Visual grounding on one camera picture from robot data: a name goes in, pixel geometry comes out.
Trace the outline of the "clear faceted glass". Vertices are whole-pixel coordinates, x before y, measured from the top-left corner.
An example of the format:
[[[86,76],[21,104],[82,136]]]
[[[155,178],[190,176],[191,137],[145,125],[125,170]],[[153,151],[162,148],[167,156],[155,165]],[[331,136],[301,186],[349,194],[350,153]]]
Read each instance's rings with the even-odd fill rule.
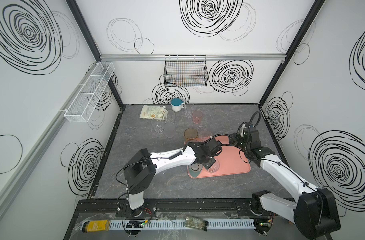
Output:
[[[210,131],[203,130],[199,133],[199,138],[202,142],[204,142],[212,138],[212,133]]]

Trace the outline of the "clear tall glass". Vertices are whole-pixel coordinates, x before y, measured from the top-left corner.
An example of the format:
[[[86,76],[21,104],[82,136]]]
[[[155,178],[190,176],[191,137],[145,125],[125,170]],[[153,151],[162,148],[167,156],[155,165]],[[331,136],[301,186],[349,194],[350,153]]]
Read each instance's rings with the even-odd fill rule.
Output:
[[[219,168],[220,168],[220,163],[219,163],[219,161],[215,161],[212,165],[211,165],[211,167],[209,168],[209,169],[207,169],[207,171],[209,172],[209,173],[215,173],[215,172],[217,172],[218,170],[219,170]]]

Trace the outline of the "teal glass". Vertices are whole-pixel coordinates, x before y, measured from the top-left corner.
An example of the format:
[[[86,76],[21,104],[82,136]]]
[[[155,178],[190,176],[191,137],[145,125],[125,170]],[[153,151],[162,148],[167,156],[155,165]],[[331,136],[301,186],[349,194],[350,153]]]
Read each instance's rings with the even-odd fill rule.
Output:
[[[202,170],[201,164],[192,164],[188,166],[188,174],[191,178],[197,178]]]

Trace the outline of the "amber glass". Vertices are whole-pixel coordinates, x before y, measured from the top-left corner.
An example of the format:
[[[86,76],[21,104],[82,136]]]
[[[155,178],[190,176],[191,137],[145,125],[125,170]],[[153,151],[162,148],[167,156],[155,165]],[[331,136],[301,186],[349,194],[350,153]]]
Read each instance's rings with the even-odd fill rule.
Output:
[[[194,128],[188,128],[184,131],[184,143],[198,142],[198,131]]]

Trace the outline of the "pink tray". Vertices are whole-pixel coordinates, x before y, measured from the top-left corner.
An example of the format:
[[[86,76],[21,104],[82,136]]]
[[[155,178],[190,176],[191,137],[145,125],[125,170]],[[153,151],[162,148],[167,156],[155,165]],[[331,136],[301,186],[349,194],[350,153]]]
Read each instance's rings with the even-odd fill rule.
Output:
[[[212,178],[220,176],[230,176],[249,173],[251,166],[248,163],[247,158],[241,154],[240,149],[236,147],[223,146],[220,155],[215,157],[215,160],[219,161],[220,168],[215,173],[209,173],[207,169],[202,166],[202,170],[197,178],[202,179]]]

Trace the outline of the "frosted textured glass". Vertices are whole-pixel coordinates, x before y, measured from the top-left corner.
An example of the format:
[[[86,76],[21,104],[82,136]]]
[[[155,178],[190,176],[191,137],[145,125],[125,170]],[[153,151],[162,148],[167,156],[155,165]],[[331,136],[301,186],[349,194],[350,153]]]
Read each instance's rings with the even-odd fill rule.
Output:
[[[167,138],[171,139],[174,137],[175,135],[175,124],[171,123],[171,122],[167,122],[164,125],[164,130],[163,130],[164,134],[166,135]]]

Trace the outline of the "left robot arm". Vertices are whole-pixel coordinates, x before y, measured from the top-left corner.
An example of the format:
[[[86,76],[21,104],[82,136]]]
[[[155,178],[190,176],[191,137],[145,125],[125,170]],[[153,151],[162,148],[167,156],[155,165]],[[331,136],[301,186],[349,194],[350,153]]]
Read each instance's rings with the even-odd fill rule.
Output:
[[[139,150],[121,169],[124,173],[128,204],[131,211],[141,211],[144,206],[144,191],[150,186],[155,175],[166,170],[200,164],[209,169],[215,157],[222,152],[222,143],[214,138],[204,142],[188,141],[182,148],[150,153]]]

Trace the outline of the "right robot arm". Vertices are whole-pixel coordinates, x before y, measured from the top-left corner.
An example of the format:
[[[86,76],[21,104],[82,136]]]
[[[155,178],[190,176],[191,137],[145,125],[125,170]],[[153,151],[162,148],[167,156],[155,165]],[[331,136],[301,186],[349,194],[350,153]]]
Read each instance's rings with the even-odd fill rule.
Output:
[[[236,146],[249,162],[274,177],[293,200],[278,197],[270,191],[252,195],[251,209],[256,214],[275,213],[294,223],[309,240],[340,230],[341,223],[333,193],[302,178],[270,148],[264,147],[252,122],[242,123],[235,135]]]

